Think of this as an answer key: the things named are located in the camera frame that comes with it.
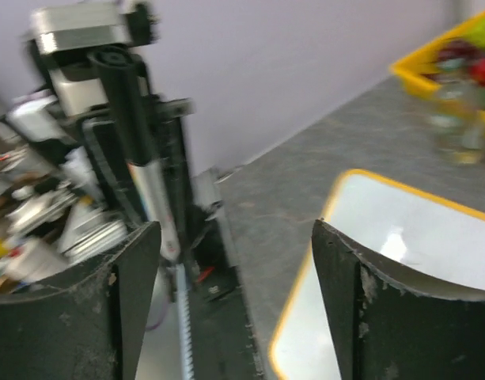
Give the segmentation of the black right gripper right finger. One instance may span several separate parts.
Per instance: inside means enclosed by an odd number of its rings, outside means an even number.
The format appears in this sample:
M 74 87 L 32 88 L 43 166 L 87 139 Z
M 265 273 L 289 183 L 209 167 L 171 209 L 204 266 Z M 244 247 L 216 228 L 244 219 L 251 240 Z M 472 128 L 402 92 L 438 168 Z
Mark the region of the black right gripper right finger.
M 485 379 L 485 291 L 436 279 L 318 220 L 313 261 L 344 379 Z

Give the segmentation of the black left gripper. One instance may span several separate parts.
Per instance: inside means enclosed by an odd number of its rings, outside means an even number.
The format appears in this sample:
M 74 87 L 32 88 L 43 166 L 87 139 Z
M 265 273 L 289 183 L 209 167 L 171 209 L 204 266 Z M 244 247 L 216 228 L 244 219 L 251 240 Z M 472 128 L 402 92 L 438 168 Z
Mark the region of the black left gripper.
M 187 98 L 165 101 L 153 94 L 145 96 L 144 105 L 151 112 L 151 135 L 156 139 L 180 246 L 183 253 L 193 253 L 199 222 L 182 121 L 182 117 L 193 113 L 192 101 Z M 130 230 L 138 229 L 146 219 L 142 218 L 108 106 L 95 104 L 83 113 L 67 116 L 63 107 L 55 104 L 50 113 L 75 143 L 84 147 L 98 184 L 104 193 L 107 190 L 112 193 L 107 199 L 109 207 L 120 211 Z

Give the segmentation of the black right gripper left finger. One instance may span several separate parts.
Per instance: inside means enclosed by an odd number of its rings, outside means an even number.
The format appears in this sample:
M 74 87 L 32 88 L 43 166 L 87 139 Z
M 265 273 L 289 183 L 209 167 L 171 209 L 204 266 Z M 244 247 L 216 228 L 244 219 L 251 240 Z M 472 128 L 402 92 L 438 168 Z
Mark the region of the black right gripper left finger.
M 17 293 L 0 294 L 0 379 L 133 379 L 161 226 Z

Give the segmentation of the yellow framed whiteboard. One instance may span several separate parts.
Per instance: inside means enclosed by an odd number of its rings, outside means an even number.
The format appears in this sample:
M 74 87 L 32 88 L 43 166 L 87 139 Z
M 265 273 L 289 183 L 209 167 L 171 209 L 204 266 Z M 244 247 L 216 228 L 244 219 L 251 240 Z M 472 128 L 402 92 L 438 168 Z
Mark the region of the yellow framed whiteboard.
M 485 291 L 485 213 L 363 169 L 340 175 L 322 216 L 365 247 Z M 280 379 L 338 379 L 313 255 L 306 253 L 269 345 Z

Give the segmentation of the yellow plastic fruit tray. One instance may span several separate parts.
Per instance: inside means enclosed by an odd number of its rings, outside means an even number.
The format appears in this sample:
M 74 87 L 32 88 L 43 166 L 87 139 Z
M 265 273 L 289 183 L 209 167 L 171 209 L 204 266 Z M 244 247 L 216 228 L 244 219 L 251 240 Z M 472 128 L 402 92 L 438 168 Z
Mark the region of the yellow plastic fruit tray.
M 438 50 L 448 40 L 462 39 L 461 33 L 469 25 L 468 22 L 472 18 L 478 19 L 482 17 L 485 17 L 485 11 L 478 16 L 469 18 L 443 36 L 438 37 L 419 50 L 393 63 L 392 72 L 402 80 L 406 91 L 427 100 L 431 109 L 432 97 L 444 84 L 450 82 L 473 82 L 481 93 L 483 105 L 479 110 L 479 114 L 485 121 L 485 87 L 477 85 L 470 79 L 468 71 L 466 73 L 460 71 L 441 72 L 435 66 L 435 58 Z M 479 48 L 479 50 L 481 50 L 479 59 L 485 58 L 485 49 Z

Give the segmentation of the red cherry bunch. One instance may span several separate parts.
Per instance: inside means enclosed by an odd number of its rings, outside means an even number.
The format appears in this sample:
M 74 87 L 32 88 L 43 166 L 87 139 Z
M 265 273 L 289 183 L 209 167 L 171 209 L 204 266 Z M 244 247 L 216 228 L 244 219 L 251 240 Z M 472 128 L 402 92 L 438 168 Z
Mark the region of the red cherry bunch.
M 477 59 L 468 69 L 470 79 L 485 87 L 485 58 Z

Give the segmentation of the dark purple grape bunch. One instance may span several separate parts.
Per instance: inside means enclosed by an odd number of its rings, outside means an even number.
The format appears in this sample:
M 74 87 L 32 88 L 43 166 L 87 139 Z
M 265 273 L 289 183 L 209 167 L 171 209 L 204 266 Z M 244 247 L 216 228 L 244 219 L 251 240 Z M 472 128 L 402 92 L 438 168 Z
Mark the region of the dark purple grape bunch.
M 435 66 L 441 72 L 466 73 L 480 58 L 481 50 L 465 39 L 448 40 L 437 52 Z

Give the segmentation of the green apple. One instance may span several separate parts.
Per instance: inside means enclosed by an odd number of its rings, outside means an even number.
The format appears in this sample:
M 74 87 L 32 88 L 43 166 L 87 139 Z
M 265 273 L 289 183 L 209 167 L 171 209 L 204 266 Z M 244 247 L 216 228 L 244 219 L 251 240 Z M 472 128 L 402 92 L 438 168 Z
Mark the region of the green apple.
M 461 38 L 480 49 L 485 49 L 485 17 L 472 18 L 468 23 L 461 33 Z

